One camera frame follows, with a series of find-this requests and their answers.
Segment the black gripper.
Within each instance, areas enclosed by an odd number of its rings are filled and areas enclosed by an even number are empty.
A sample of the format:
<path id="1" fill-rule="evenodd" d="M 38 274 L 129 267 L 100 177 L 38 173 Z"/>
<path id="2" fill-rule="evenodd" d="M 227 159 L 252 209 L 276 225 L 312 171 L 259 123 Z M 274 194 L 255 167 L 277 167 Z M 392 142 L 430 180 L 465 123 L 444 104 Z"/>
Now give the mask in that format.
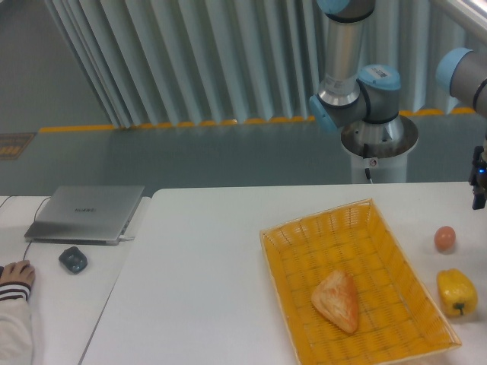
<path id="1" fill-rule="evenodd" d="M 486 138 L 482 145 L 475 146 L 469 184 L 473 187 L 473 210 L 485 208 L 486 193 Z"/>

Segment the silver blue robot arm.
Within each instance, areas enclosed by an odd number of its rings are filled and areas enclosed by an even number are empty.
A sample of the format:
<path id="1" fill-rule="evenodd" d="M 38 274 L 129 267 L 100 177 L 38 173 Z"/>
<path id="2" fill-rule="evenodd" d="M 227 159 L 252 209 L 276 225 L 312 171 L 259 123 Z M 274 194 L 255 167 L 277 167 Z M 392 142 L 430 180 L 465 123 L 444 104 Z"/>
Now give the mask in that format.
<path id="1" fill-rule="evenodd" d="M 415 124 L 399 115 L 399 72 L 381 64 L 358 69 L 365 21 L 376 1 L 317 1 L 329 20 L 325 76 L 309 99 L 310 110 L 327 131 L 341 131 L 351 160 L 353 183 L 404 183 L 408 154 L 419 139 Z M 486 54 L 467 48 L 439 62 L 437 83 L 486 118 Z M 486 132 L 473 151 L 469 173 L 474 210 L 486 207 Z"/>

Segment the white sleeved forearm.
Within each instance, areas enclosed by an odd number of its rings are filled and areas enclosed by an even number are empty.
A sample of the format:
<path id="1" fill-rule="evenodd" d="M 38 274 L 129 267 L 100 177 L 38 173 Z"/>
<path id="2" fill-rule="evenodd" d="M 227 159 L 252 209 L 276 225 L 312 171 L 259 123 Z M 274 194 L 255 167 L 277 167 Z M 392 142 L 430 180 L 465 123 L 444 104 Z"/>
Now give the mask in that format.
<path id="1" fill-rule="evenodd" d="M 32 364 L 30 285 L 1 284 L 1 364 Z"/>

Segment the person's hand on mouse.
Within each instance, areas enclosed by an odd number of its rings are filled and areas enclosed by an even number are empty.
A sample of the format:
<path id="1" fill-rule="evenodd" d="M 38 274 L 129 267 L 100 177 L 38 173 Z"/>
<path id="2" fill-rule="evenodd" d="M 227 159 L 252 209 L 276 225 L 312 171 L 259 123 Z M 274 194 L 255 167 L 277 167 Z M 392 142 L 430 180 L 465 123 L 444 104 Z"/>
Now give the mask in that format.
<path id="1" fill-rule="evenodd" d="M 35 268 L 29 260 L 7 264 L 1 273 L 1 289 L 25 289 L 30 292 L 35 281 Z"/>

